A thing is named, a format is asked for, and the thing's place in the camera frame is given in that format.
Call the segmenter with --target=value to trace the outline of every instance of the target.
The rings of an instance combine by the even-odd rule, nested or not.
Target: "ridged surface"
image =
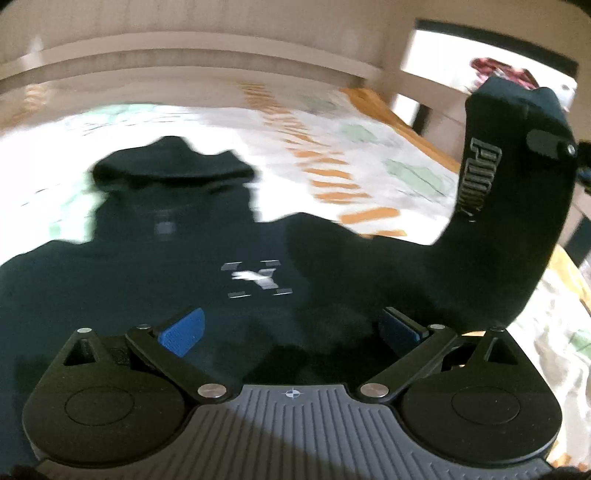
[[[60,480],[525,480],[550,470],[542,460],[484,470],[442,460],[414,443],[388,407],[360,403],[342,386],[245,386],[237,398],[203,406],[172,443],[112,469],[49,460],[38,470]]]

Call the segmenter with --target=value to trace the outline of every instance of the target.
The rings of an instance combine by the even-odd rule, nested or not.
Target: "window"
[[[417,21],[401,68],[469,92],[478,79],[470,66],[475,58],[490,58],[515,69],[527,69],[541,87],[554,90],[565,110],[573,102],[578,67],[574,60],[517,38],[462,25]],[[394,112],[401,118],[410,118],[409,108],[407,100],[394,102]]]
[[[404,95],[397,95],[392,104],[392,110],[400,119],[407,125],[412,125],[420,104],[416,100],[405,97]]]

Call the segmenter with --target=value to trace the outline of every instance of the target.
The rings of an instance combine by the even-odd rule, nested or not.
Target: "ceiling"
[[[12,0],[0,0],[0,11],[2,11],[2,9],[7,6]],[[564,2],[576,5],[577,7],[579,7],[581,10],[583,10],[585,13],[587,13],[588,16],[591,17],[591,0],[562,0]]]

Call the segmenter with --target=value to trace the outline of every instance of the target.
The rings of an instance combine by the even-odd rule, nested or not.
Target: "orange stripe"
[[[566,465],[570,465],[570,461],[573,458],[568,454],[568,453],[563,453],[562,455],[560,455],[554,462],[552,462],[552,466],[554,468],[558,468],[561,466],[566,466]]]
[[[298,140],[303,140],[304,142],[312,143],[314,145],[322,145],[323,147],[328,147],[328,145],[324,145],[322,143],[318,143],[316,140],[312,140],[306,134],[296,134],[296,133],[291,133],[291,132],[284,132],[284,131],[281,131],[281,130],[279,130],[279,133],[291,135],[292,137],[296,137]]]
[[[380,230],[375,232],[374,235],[379,236],[407,236],[404,230]]]
[[[275,100],[273,95],[269,95],[267,93],[247,93],[246,94],[246,101],[249,103],[265,103],[265,104],[272,104],[272,105],[279,105],[279,102]]]
[[[372,238],[375,236],[407,236],[404,230],[380,230],[374,233],[360,233],[363,238]]]
[[[357,203],[354,200],[351,200],[351,201],[350,200],[322,200],[322,202],[324,202],[324,203],[334,203],[336,205],[352,205],[354,203]]]
[[[268,92],[261,92],[261,91],[256,91],[256,90],[247,90],[246,91],[247,95],[256,97],[257,99],[259,98],[263,98],[263,99],[269,99],[269,100],[274,100],[273,95],[268,93]]]
[[[269,116],[264,114],[263,118],[269,122],[273,122],[274,124],[277,124],[277,128],[282,128],[283,127],[283,122],[285,120],[289,120],[290,117],[289,116],[281,116],[278,117],[277,115],[273,115],[273,116]]]
[[[307,165],[312,165],[313,163],[332,163],[335,165],[349,165],[345,160],[339,160],[338,158],[322,157],[313,158],[312,160],[301,162],[298,164],[298,166],[305,167]]]
[[[353,180],[350,173],[340,170],[321,170],[319,168],[307,168],[304,170],[306,173],[314,173],[323,177],[338,177],[340,179]]]
[[[371,198],[367,193],[327,192],[318,193],[314,198],[319,200],[347,200],[353,198]]]
[[[382,218],[393,218],[400,215],[396,208],[378,207],[371,210],[365,210],[358,213],[350,213],[340,216],[340,223],[343,225],[352,225],[354,223],[369,222],[370,220],[379,220]]]
[[[302,125],[302,123],[294,116],[289,115],[289,116],[282,116],[280,119],[282,122],[293,122],[293,123],[297,123],[299,125]]]
[[[361,188],[356,183],[334,183],[331,181],[318,181],[318,180],[312,180],[311,182],[312,182],[313,187],[318,187],[321,189],[322,188],[338,188],[338,189],[355,190],[355,189]]]
[[[248,106],[251,108],[261,109],[261,108],[281,108],[275,102],[269,100],[256,100],[256,99],[248,99],[247,100]]]
[[[287,135],[306,135],[306,133],[308,133],[308,129],[307,128],[302,128],[301,130],[296,130],[294,128],[287,129],[287,128],[285,128],[285,125],[280,125],[280,127],[282,128],[282,130],[278,130],[278,132],[281,133],[281,134],[287,134]]]
[[[270,115],[272,115],[274,113],[276,113],[276,114],[279,114],[279,113],[291,113],[289,110],[285,110],[285,109],[283,109],[283,108],[281,108],[279,106],[274,106],[274,105],[265,106],[265,107],[257,107],[256,110],[259,110],[259,111],[261,111],[263,113],[268,113]]]
[[[297,118],[293,117],[292,114],[293,114],[292,112],[287,113],[287,114],[283,115],[278,120],[280,120],[281,122],[294,122],[294,121],[297,121]],[[271,119],[275,119],[275,115],[269,116],[268,114],[263,113],[263,118],[266,118],[267,120],[271,120]]]
[[[296,150],[295,148],[288,148],[294,156],[298,158],[310,158],[310,157],[319,157],[322,153],[312,152],[312,150]]]

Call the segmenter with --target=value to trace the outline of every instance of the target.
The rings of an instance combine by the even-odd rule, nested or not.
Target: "silver rivet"
[[[220,398],[223,397],[228,389],[219,383],[206,383],[201,385],[197,393],[204,398]]]
[[[370,398],[382,398],[388,395],[389,392],[388,387],[381,383],[366,383],[359,391]]]

